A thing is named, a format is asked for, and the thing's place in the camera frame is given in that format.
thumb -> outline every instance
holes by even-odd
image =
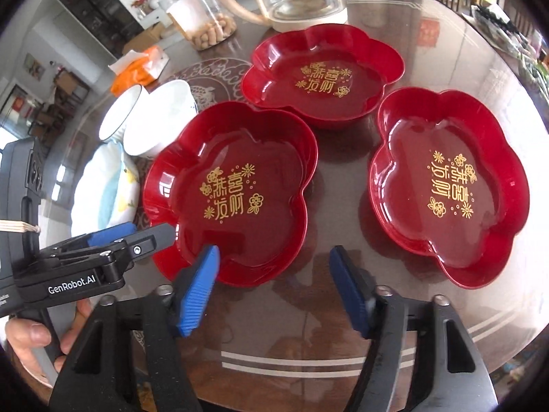
[[[46,326],[28,319],[11,319],[5,326],[5,333],[14,350],[43,347],[51,342]]]
[[[51,342],[49,330],[28,319],[10,319],[5,325],[5,334],[23,366],[32,374],[41,375],[42,368],[32,354],[32,348],[44,347]]]

glass tabletop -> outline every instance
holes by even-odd
[[[530,342],[549,322],[545,262],[549,203],[549,137],[532,100],[506,63],[457,14],[433,0],[348,0],[349,23],[395,48],[406,71],[399,87],[466,92],[496,116],[520,158],[530,187],[530,213],[515,237],[508,264],[490,285],[465,290],[447,280],[430,258],[399,248],[384,233],[368,197],[367,169],[380,144],[374,115],[343,131],[314,129],[319,160],[305,191],[307,235],[300,253],[275,280],[256,288],[216,284],[205,316],[180,341],[198,397],[244,411],[343,410],[369,343],[351,328],[328,270],[328,253],[343,245],[356,265],[402,296],[451,299],[489,370]],[[241,22],[235,35],[200,53],[187,42],[166,49],[170,61],[147,90],[184,79],[199,109],[243,100],[240,81],[250,55],[272,30]],[[101,145],[99,126],[115,98],[89,102],[78,125],[60,137],[45,164],[47,198],[40,208],[41,245],[71,234],[70,210],[84,166]],[[141,189],[151,161],[135,159]],[[148,219],[141,199],[135,223]],[[149,293],[166,283],[152,260],[126,273],[119,296]],[[402,352],[393,407],[404,406],[414,359],[414,335]]]

glass jar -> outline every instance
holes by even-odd
[[[217,0],[160,0],[159,4],[199,51],[224,41],[237,29],[233,16]]]

red flower-shaped dish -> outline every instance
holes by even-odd
[[[318,159],[315,136],[295,114],[240,102],[207,108],[153,162],[143,190],[151,224],[176,228],[155,254],[169,279],[202,246],[221,253],[218,280],[256,286],[280,274],[307,230],[303,190]]]
[[[404,74],[393,48],[347,24],[275,35],[252,54],[242,94],[261,108],[286,108],[319,128],[339,129],[370,113]]]
[[[456,285],[488,285],[530,207],[526,174],[496,118],[459,91],[403,88],[382,102],[377,122],[370,200],[385,232],[435,257]]]

screw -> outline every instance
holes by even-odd
[[[167,283],[166,285],[160,285],[157,287],[154,292],[159,296],[168,296],[174,292],[174,287]]]
[[[437,294],[435,297],[433,297],[433,300],[435,301],[435,304],[440,305],[441,307],[446,307],[449,305],[449,300],[446,296],[443,296],[442,294]]]
[[[112,296],[111,294],[107,294],[100,299],[100,305],[102,305],[103,307],[108,307],[109,305],[114,304],[114,302],[116,302],[116,297]]]
[[[375,292],[383,297],[389,297],[393,295],[393,292],[387,285],[378,285],[377,287],[375,287]]]

